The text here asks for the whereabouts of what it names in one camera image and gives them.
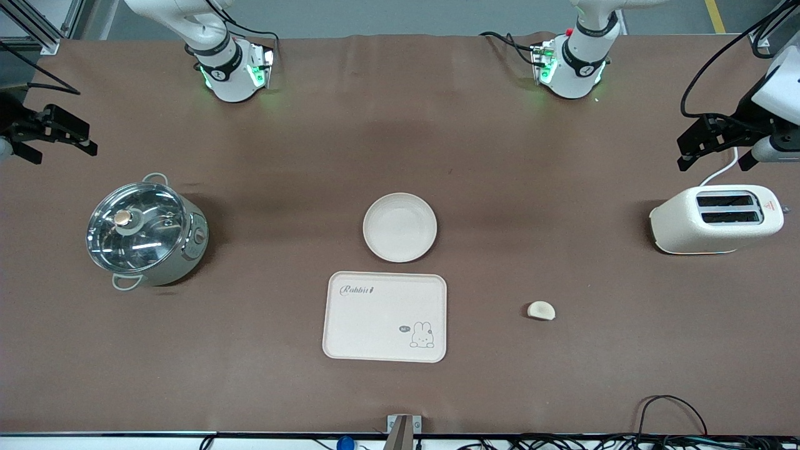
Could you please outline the cream two-slot toaster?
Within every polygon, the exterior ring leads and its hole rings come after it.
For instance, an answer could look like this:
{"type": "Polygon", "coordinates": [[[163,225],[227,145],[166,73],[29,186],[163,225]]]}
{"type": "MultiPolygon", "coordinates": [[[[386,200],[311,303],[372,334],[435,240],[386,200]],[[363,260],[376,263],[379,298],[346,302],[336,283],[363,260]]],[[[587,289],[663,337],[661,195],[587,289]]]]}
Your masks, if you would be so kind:
{"type": "Polygon", "coordinates": [[[783,226],[776,194],[754,184],[692,187],[649,213],[654,244],[664,253],[683,256],[734,253],[783,226]]]}

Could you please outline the cream round plate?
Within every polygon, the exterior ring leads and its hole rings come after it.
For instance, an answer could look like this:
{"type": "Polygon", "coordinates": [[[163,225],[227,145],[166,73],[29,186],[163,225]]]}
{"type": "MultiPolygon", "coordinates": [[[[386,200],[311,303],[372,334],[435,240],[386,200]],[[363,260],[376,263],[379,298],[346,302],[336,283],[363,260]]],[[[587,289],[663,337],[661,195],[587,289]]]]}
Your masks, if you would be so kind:
{"type": "Polygon", "coordinates": [[[380,197],[367,209],[364,241],[375,256],[391,263],[409,263],[431,250],[438,219],[428,202],[406,192],[380,197]]]}

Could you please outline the cream rabbit print tray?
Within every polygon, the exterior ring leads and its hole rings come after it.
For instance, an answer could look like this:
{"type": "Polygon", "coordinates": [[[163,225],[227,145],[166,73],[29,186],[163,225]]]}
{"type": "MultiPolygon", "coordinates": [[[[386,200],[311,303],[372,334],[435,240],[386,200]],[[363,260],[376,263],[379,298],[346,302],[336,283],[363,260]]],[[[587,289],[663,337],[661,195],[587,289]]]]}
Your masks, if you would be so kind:
{"type": "Polygon", "coordinates": [[[448,285],[437,274],[340,271],[327,285],[332,359],[436,364],[448,351],[448,285]]]}

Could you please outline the brown table cover mat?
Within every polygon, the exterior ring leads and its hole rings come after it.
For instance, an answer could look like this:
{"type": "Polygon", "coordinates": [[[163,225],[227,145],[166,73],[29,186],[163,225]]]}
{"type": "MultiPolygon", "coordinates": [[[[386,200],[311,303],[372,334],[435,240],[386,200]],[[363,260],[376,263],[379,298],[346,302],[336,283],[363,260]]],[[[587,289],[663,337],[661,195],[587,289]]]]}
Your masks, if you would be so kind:
{"type": "Polygon", "coordinates": [[[728,162],[678,171],[682,93],[728,40],[620,37],[588,99],[528,80],[480,37],[285,39],[275,91],[203,86],[179,42],[66,42],[32,91],[91,125],[98,155],[38,143],[0,164],[0,432],[356,432],[391,414],[432,433],[625,433],[643,399],[694,405],[713,434],[800,435],[800,164],[729,171],[791,211],[731,254],[669,256],[648,214],[728,162]],[[118,291],[92,211],[148,174],[205,215],[187,276],[118,291]],[[437,238],[406,263],[363,237],[394,192],[437,238]],[[436,364],[323,353],[340,271],[437,274],[436,364]],[[556,318],[526,315],[551,304],[556,318]]]}

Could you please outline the glass pot lid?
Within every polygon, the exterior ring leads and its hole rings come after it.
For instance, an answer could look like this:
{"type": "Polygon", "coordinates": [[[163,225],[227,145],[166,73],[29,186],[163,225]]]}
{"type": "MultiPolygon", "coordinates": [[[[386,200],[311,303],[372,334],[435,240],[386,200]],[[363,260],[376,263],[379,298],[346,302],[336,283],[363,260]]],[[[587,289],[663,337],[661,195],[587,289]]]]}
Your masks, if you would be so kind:
{"type": "Polygon", "coordinates": [[[89,216],[86,248],[98,267],[134,274],[163,262],[182,239],[186,205],[159,182],[129,183],[111,192],[89,216]]]}

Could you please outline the aluminium frame profile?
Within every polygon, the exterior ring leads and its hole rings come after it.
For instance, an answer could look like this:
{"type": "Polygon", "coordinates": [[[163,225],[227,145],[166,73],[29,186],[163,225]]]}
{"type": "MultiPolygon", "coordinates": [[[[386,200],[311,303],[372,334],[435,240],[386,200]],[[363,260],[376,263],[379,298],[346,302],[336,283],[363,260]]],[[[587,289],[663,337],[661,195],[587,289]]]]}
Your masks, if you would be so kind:
{"type": "Polygon", "coordinates": [[[776,0],[776,5],[765,17],[757,20],[748,32],[749,42],[757,48],[769,46],[769,35],[777,31],[788,18],[800,13],[800,0],[776,0]]]}
{"type": "Polygon", "coordinates": [[[74,37],[88,0],[0,0],[0,42],[55,55],[60,40],[74,37]]]}

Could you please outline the steel electric cooking pot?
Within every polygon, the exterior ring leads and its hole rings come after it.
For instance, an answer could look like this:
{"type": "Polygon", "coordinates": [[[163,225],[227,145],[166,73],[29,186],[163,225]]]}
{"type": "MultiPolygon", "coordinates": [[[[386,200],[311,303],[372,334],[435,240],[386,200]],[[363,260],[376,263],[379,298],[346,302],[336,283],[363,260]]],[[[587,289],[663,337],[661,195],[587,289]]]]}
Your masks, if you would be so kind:
{"type": "MultiPolygon", "coordinates": [[[[141,181],[152,181],[167,185],[178,194],[165,174],[154,172],[141,181]]],[[[209,243],[209,226],[206,215],[187,197],[179,194],[186,205],[186,222],[182,239],[169,256],[154,267],[134,274],[111,273],[112,286],[125,293],[140,286],[163,286],[174,284],[191,273],[203,258],[209,243]]]]}

